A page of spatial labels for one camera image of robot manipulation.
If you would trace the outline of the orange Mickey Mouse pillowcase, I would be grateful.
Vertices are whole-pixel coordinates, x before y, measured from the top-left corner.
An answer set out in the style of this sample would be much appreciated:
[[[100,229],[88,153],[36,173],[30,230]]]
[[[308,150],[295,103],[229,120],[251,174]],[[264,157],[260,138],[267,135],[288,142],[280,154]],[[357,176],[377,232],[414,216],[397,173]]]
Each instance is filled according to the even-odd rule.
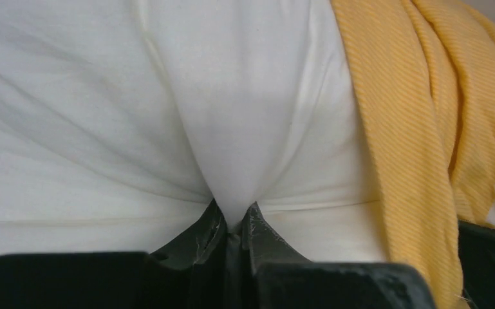
[[[461,1],[333,1],[388,256],[466,308],[459,223],[495,230],[495,23]]]

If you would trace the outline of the white pillow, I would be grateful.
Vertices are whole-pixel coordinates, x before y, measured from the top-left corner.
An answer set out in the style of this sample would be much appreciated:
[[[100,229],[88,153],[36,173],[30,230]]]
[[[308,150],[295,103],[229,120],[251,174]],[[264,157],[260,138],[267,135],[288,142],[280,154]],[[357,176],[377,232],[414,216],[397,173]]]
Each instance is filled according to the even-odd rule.
[[[0,255],[156,250],[212,200],[387,260],[329,1],[0,1]]]

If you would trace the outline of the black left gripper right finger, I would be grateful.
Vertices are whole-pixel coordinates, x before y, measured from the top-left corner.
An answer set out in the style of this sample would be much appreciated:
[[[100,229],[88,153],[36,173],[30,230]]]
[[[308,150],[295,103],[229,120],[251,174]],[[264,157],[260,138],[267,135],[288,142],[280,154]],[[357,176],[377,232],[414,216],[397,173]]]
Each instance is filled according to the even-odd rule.
[[[242,308],[435,308],[422,276],[396,263],[310,261],[252,204],[241,222]]]

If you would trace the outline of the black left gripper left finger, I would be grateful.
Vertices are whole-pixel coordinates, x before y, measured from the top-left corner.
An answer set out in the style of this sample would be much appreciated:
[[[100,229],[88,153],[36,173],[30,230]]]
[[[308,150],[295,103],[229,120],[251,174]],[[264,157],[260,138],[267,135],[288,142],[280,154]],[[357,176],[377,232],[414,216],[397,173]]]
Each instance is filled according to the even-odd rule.
[[[215,201],[158,250],[0,256],[0,308],[219,308],[225,218]]]

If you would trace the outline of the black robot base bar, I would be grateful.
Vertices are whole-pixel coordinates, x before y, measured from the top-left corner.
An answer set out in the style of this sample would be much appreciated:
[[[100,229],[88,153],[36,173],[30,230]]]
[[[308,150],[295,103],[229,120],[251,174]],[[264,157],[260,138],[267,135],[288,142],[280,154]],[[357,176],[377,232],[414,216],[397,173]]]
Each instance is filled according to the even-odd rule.
[[[458,248],[469,307],[495,309],[495,229],[460,221]]]

